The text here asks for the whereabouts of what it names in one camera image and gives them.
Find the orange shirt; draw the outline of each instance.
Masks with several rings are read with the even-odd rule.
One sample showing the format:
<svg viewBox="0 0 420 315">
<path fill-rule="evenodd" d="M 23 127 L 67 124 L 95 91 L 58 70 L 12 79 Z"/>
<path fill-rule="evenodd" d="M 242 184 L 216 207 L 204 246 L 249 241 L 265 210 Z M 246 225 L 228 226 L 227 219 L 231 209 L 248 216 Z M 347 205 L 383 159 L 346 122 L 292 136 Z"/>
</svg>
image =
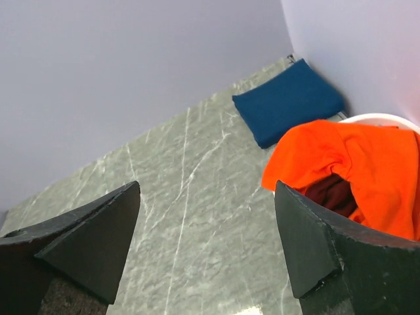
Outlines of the orange shirt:
<svg viewBox="0 0 420 315">
<path fill-rule="evenodd" d="M 358 205 L 350 219 L 420 240 L 420 136 L 414 131 L 318 120 L 290 129 L 279 141 L 261 186 L 277 180 L 304 194 L 331 174 L 349 181 Z"/>
</svg>

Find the folded blue towel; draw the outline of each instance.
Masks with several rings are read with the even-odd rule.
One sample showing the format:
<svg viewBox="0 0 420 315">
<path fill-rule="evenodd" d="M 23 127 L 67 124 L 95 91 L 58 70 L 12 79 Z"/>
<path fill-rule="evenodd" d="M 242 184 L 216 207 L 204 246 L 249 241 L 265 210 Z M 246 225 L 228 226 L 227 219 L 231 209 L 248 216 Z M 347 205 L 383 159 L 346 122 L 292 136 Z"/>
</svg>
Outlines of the folded blue towel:
<svg viewBox="0 0 420 315">
<path fill-rule="evenodd" d="M 270 81 L 232 100 L 261 148 L 292 127 L 344 110 L 343 97 L 302 59 Z"/>
</svg>

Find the white wall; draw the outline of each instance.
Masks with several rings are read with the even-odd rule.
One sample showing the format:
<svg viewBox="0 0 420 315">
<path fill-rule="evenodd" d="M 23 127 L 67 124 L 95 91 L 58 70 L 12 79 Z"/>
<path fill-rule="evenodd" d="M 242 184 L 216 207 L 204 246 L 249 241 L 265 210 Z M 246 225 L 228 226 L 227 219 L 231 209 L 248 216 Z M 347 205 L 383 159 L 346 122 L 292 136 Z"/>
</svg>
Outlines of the white wall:
<svg viewBox="0 0 420 315">
<path fill-rule="evenodd" d="M 291 51 L 279 0 L 0 1 L 0 208 Z"/>
<path fill-rule="evenodd" d="M 420 123 L 420 2 L 282 1 L 295 52 L 345 94 L 352 113 Z"/>
</svg>

